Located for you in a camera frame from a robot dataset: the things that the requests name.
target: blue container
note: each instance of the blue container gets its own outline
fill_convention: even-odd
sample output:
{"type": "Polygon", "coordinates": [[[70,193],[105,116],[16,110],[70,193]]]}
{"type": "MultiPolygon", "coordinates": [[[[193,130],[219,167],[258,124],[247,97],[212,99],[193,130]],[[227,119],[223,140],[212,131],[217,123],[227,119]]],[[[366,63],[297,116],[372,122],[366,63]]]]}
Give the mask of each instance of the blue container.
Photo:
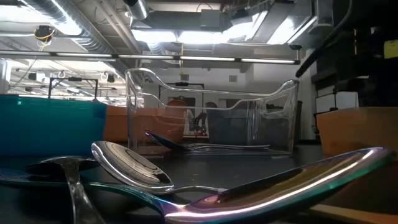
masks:
{"type": "Polygon", "coordinates": [[[102,103],[0,96],[0,156],[90,156],[105,118],[102,103]]]}

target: spoon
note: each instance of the spoon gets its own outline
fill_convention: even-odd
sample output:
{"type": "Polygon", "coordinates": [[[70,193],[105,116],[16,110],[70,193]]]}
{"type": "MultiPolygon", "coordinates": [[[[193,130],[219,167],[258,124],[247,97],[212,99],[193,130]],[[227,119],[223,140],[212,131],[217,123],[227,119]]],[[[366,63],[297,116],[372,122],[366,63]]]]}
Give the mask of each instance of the spoon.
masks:
{"type": "MultiPolygon", "coordinates": [[[[270,152],[273,150],[269,149],[270,145],[263,146],[233,146],[233,145],[220,145],[220,144],[204,144],[204,143],[194,143],[186,146],[177,144],[165,137],[159,136],[158,134],[153,133],[152,131],[145,131],[145,135],[148,138],[151,138],[158,145],[164,146],[168,149],[171,149],[173,152],[184,153],[184,154],[267,154],[270,155],[270,152]],[[221,148],[222,151],[201,151],[200,149],[208,149],[208,148],[221,148]]],[[[286,155],[286,152],[275,151],[272,155],[286,155]]]]}
{"type": "MultiPolygon", "coordinates": [[[[134,197],[161,213],[167,223],[223,223],[261,217],[262,223],[304,211],[345,184],[392,162],[395,153],[372,147],[331,157],[313,164],[257,180],[186,205],[158,198],[122,184],[85,183],[88,189],[108,190],[134,197]]],[[[0,169],[0,183],[26,185],[29,176],[0,169]]],[[[35,185],[65,183],[34,182],[35,185]]]]}
{"type": "Polygon", "coordinates": [[[63,169],[72,198],[73,222],[75,224],[105,223],[94,205],[91,204],[80,182],[79,170],[91,169],[96,166],[98,163],[93,159],[63,156],[29,165],[26,167],[26,171],[35,175],[59,175],[63,169]]]}
{"type": "Polygon", "coordinates": [[[94,158],[113,177],[121,182],[154,195],[180,192],[206,192],[215,194],[225,189],[205,186],[175,188],[172,180],[155,164],[134,151],[107,141],[96,141],[91,145],[94,158]]]}

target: dark table surface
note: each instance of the dark table surface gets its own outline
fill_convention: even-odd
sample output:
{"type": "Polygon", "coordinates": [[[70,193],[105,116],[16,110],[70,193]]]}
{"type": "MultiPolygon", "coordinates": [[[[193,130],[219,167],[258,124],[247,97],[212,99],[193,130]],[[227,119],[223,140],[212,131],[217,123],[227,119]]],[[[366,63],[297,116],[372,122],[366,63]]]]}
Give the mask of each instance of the dark table surface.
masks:
{"type": "MultiPolygon", "coordinates": [[[[299,146],[289,156],[191,156],[179,159],[151,159],[174,181],[175,186],[208,185],[232,188],[322,159],[320,146],[299,146]]],[[[22,169],[42,158],[0,158],[0,167],[22,169]]],[[[117,182],[98,167],[81,173],[83,178],[117,182]]],[[[150,208],[141,208],[122,195],[88,192],[107,223],[163,223],[162,217],[150,208]]],[[[182,193],[178,196],[197,200],[207,194],[182,193]]],[[[0,223],[71,223],[72,208],[68,189],[14,188],[0,186],[0,223]]],[[[293,223],[316,223],[298,221],[293,223]]]]}

